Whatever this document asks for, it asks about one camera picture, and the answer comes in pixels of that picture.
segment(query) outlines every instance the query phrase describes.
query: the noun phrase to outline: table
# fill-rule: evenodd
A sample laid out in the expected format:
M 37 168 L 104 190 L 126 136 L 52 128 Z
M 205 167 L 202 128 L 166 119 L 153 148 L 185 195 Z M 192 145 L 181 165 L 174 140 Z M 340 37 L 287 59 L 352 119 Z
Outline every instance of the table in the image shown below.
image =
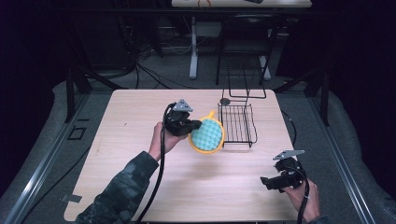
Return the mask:
M 64 213 L 72 221 L 101 193 L 111 178 L 142 150 L 149 149 L 155 123 L 165 108 L 184 99 L 194 110 L 190 119 L 218 111 L 222 90 L 114 91 L 91 150 L 73 191 L 79 203 L 69 202 Z M 251 94 L 262 94 L 252 90 Z M 272 158 L 292 144 L 276 96 L 248 99 L 254 114 L 257 142 L 226 144 L 214 154 L 200 154 L 187 140 L 166 154 L 163 180 L 144 221 L 212 222 L 295 220 L 297 212 L 286 194 L 267 190 L 260 176 L 278 176 Z M 134 216 L 137 219 L 151 195 L 158 170 Z
M 273 8 L 308 8 L 311 7 L 312 3 L 310 0 L 264 0 L 260 4 L 251 3 L 244 0 L 172 0 L 172 7 L 237 7 L 241 8 L 239 13 L 243 13 L 242 8 L 257 8 L 257 7 L 273 7 Z M 196 27 L 197 22 L 195 17 L 191 20 L 191 65 L 190 65 L 190 79 L 197 78 L 197 66 L 198 66 L 198 53 L 196 48 Z M 265 57 L 260 57 L 260 64 L 265 65 Z M 264 73 L 264 79 L 270 80 L 271 75 L 266 69 Z

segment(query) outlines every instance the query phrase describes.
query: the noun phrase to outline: black cable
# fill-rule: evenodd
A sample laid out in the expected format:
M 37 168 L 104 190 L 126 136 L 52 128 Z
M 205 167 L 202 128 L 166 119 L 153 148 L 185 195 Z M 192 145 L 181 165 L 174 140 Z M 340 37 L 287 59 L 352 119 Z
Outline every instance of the black cable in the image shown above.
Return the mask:
M 295 172 L 297 172 L 299 175 L 301 175 L 305 181 L 305 192 L 304 192 L 304 197 L 303 200 L 301 201 L 301 206 L 300 209 L 298 211 L 298 216 L 297 216 L 297 224 L 302 224 L 303 223 L 303 214 L 304 214 L 304 210 L 306 207 L 306 203 L 308 202 L 309 199 L 309 182 L 308 182 L 308 177 L 303 174 L 301 171 L 293 168 L 293 167 L 289 167 L 289 166 L 285 166 L 286 169 L 291 169 Z
M 166 107 L 165 112 L 163 113 L 163 128 L 161 129 L 161 162 L 160 162 L 160 171 L 158 173 L 157 177 L 157 182 L 155 183 L 154 190 L 151 193 L 151 196 L 148 200 L 148 203 L 146 204 L 145 209 L 142 211 L 140 214 L 139 218 L 137 219 L 136 223 L 141 223 L 143 217 L 149 210 L 152 202 L 154 201 L 155 195 L 157 194 L 158 188 L 160 187 L 161 180 L 163 179 L 163 170 L 165 166 L 165 120 L 166 120 L 166 114 L 170 108 L 172 108 L 175 104 L 170 104 L 168 107 Z
M 26 213 L 26 215 L 23 217 L 23 220 L 21 221 L 21 224 L 26 221 L 26 218 L 30 216 L 30 214 L 35 210 L 35 208 L 38 206 L 39 203 L 61 182 L 76 166 L 77 164 L 84 158 L 84 156 L 90 151 L 91 146 L 89 146 L 87 149 L 85 149 L 84 153 L 79 157 L 79 159 L 69 168 L 69 170 L 64 173 L 64 175 L 61 176 L 38 200 L 35 202 L 35 204 L 30 207 L 29 211 Z
M 282 109 L 281 109 L 280 111 L 282 111 L 282 114 L 284 114 L 286 117 L 288 117 L 288 119 L 289 119 L 291 125 L 293 126 L 294 137 L 293 137 L 293 140 L 292 140 L 292 144 L 294 145 L 294 144 L 296 143 L 296 139 L 297 139 L 297 129 L 296 129 L 296 126 L 294 125 L 293 120 L 290 118 L 290 116 L 289 116 L 285 111 L 283 111 Z

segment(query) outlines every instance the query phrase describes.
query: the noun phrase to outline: yellow bowl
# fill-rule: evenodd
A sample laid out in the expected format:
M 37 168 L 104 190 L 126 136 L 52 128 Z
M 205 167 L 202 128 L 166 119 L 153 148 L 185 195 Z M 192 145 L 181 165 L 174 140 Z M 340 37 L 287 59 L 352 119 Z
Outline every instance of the yellow bowl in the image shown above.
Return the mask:
M 210 120 L 216 122 L 216 123 L 219 125 L 219 127 L 220 127 L 220 129 L 221 129 L 221 139 L 220 139 L 220 141 L 219 141 L 219 144 L 218 144 L 217 147 L 214 148 L 214 149 L 205 150 L 205 149 L 202 149 L 202 148 L 198 148 L 198 147 L 192 142 L 192 135 L 194 134 L 194 132 L 198 132 L 199 129 L 198 129 L 198 130 L 194 130 L 194 131 L 192 131 L 192 133 L 189 134 L 189 142 L 190 142 L 190 145 L 192 146 L 192 148 L 193 148 L 194 150 L 196 150 L 197 152 L 204 153 L 204 154 L 215 153 L 215 152 L 219 151 L 219 150 L 222 148 L 222 146 L 223 146 L 224 139 L 225 139 L 224 128 L 223 128 L 221 122 L 219 122 L 217 119 L 214 119 L 214 118 L 213 118 L 214 115 L 215 115 L 215 111 L 212 110 L 212 111 L 210 111 L 210 114 L 209 114 L 208 116 L 201 118 L 200 121 L 204 124 L 204 122 L 205 122 L 206 119 L 210 119 Z

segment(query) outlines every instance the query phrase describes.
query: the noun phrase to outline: gray floor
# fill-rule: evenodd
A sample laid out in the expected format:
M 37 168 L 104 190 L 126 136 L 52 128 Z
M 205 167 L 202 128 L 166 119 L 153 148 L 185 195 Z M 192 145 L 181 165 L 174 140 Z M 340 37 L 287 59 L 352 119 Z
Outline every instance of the gray floor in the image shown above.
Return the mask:
M 280 37 L 276 45 L 276 54 L 270 64 L 272 74 L 276 72 L 276 62 L 281 52 L 285 38 Z M 198 78 L 189 79 L 190 53 L 175 54 L 171 50 L 165 51 L 165 57 L 160 58 L 155 53 L 141 64 L 155 71 L 161 77 L 161 82 L 172 89 L 218 89 L 222 86 L 214 84 L 216 57 L 210 44 L 200 47 L 198 63 Z M 265 82 L 267 89 L 273 89 L 283 84 L 283 77 L 273 77 Z M 133 89 L 136 84 L 136 72 L 111 79 L 123 87 Z M 94 88 L 92 94 L 84 96 L 77 93 L 80 106 L 72 123 L 65 125 L 65 84 L 54 88 L 56 95 L 54 107 L 49 120 L 40 134 L 31 154 L 21 168 L 7 193 L 0 200 L 0 222 L 4 223 L 13 212 L 25 208 L 18 207 L 18 199 L 26 188 L 37 166 L 43 158 L 55 147 L 59 154 L 54 156 L 54 163 L 46 174 L 45 181 L 37 191 L 34 201 L 44 194 L 51 186 L 84 154 L 92 142 L 100 120 L 106 109 L 111 91 L 103 84 L 91 80 Z M 152 77 L 140 71 L 139 89 L 162 89 Z M 331 94 L 329 103 L 330 127 L 324 127 L 318 119 L 318 100 L 305 98 L 302 90 L 304 83 L 292 90 L 277 95 L 280 108 L 293 120 L 297 133 L 291 128 L 290 121 L 285 117 L 285 123 L 290 132 L 290 139 L 296 136 L 295 149 L 303 149 L 306 153 L 299 157 L 309 178 L 319 186 L 322 214 L 328 215 L 333 223 L 396 223 L 395 202 L 374 181 L 370 172 L 361 162 L 361 149 L 353 125 L 348 118 L 341 102 Z M 80 140 L 73 138 L 73 127 L 84 128 L 85 133 Z M 340 150 L 340 156 L 334 152 Z M 60 198 L 70 194 L 78 179 L 83 160 L 38 204 L 25 223 L 65 223 L 63 219 L 66 203 Z M 352 179 L 345 178 L 350 172 Z

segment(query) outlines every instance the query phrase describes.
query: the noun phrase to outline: dark background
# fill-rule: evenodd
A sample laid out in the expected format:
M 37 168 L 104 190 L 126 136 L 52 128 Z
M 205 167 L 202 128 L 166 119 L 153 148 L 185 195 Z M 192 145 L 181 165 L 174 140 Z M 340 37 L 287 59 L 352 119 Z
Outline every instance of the dark background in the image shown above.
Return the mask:
M 103 6 L 111 6 L 108 1 L 101 2 Z M 59 21 L 50 19 L 47 11 L 37 7 L 46 2 L 3 1 L 1 4 L 0 194 L 3 194 L 47 120 L 54 97 L 51 89 L 65 80 L 70 65 L 124 68 L 130 58 L 118 29 L 114 28 L 117 25 L 114 17 L 66 21 L 77 24 L 76 32 L 67 34 Z M 341 99 L 356 128 L 363 161 L 377 183 L 395 199 L 396 171 L 392 164 L 396 154 L 393 130 L 396 16 L 391 13 L 394 5 L 391 0 L 313 1 L 313 11 L 347 12 L 353 16 L 301 19 L 290 31 L 276 75 L 300 76 L 318 65 L 326 52 L 334 50 L 334 66 L 329 71 L 331 91 Z M 106 30 L 106 35 L 101 39 L 86 34 L 84 25 Z M 67 35 L 80 35 L 81 42 L 72 44 Z M 332 45 L 334 39 L 338 48 Z M 118 57 L 109 57 L 110 63 L 108 58 L 93 57 L 93 49 L 109 47 L 119 50 Z

